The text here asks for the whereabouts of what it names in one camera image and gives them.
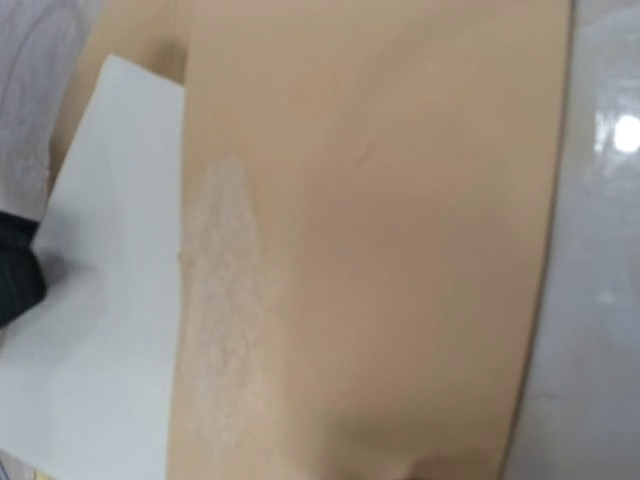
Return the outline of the brown kraft envelope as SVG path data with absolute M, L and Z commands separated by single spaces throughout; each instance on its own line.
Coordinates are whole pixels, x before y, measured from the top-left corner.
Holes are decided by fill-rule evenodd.
M 548 249 L 569 1 L 106 1 L 185 89 L 172 479 L 497 479 Z

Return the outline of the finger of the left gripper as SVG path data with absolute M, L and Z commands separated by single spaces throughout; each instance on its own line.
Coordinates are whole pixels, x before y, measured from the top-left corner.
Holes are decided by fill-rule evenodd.
M 1 212 L 0 310 L 5 328 L 46 297 L 48 288 L 32 250 L 39 223 Z

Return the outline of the ornate bordered letter paper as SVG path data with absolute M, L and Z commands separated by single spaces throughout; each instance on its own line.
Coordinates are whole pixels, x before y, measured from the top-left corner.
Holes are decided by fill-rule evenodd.
M 1 343 L 1 447 L 56 479 L 162 479 L 180 313 L 183 88 L 108 57 Z

